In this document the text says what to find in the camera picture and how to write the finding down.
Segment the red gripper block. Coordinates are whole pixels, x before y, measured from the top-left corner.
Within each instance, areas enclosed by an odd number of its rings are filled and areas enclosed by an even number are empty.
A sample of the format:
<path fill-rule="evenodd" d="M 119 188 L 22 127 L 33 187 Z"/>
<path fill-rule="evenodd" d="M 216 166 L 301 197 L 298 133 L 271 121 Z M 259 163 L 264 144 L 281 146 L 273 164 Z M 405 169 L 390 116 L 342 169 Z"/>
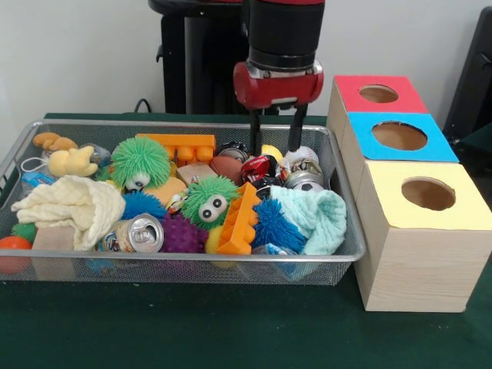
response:
<path fill-rule="evenodd" d="M 250 110 L 251 154 L 261 154 L 261 110 L 275 105 L 297 106 L 289 129 L 288 150 L 301 146 L 301 135 L 308 104 L 315 101 L 323 88 L 324 71 L 319 61 L 300 71 L 269 71 L 249 61 L 239 62 L 233 71 L 235 96 Z"/>

